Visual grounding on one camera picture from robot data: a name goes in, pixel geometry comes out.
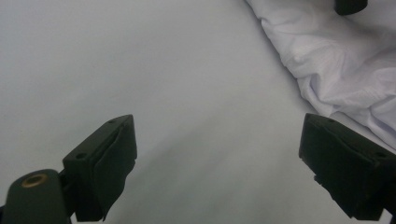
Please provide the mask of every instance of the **screw hole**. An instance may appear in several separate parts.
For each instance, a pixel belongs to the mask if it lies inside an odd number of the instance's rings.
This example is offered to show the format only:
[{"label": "screw hole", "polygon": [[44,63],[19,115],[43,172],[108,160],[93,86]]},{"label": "screw hole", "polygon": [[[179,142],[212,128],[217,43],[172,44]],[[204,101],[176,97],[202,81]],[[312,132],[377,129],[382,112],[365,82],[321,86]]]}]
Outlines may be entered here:
[{"label": "screw hole", "polygon": [[375,155],[377,157],[379,157],[379,158],[386,158],[387,157],[387,155],[385,155],[385,153],[383,153],[383,152],[376,152]]},{"label": "screw hole", "polygon": [[87,153],[78,153],[76,158],[80,160],[80,159],[84,159],[86,156],[87,156]]},{"label": "screw hole", "polygon": [[47,175],[40,174],[40,175],[32,175],[23,180],[22,186],[26,189],[38,186],[44,183],[47,180]]}]

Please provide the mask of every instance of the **white fabric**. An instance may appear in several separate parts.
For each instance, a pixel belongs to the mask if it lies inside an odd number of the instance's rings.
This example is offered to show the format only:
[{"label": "white fabric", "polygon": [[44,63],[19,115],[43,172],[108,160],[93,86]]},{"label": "white fabric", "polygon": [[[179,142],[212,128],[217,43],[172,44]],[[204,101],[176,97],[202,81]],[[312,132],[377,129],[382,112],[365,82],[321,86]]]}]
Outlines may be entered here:
[{"label": "white fabric", "polygon": [[247,0],[301,95],[341,111],[396,148],[396,1],[341,17],[330,0]]},{"label": "white fabric", "polygon": [[361,224],[298,158],[315,111],[264,36],[242,0],[1,1],[0,204],[132,113],[136,167],[103,224]]}]

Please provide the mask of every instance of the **gray surface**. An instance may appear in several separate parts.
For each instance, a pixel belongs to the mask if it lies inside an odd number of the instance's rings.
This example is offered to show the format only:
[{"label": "gray surface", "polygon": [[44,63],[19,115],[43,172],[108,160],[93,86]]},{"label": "gray surface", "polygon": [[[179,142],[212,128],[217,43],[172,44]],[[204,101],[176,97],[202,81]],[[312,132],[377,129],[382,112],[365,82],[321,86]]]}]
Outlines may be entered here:
[{"label": "gray surface", "polygon": [[0,31],[0,202],[131,113],[107,224],[359,223],[298,159],[314,111],[244,1],[3,1]]}]

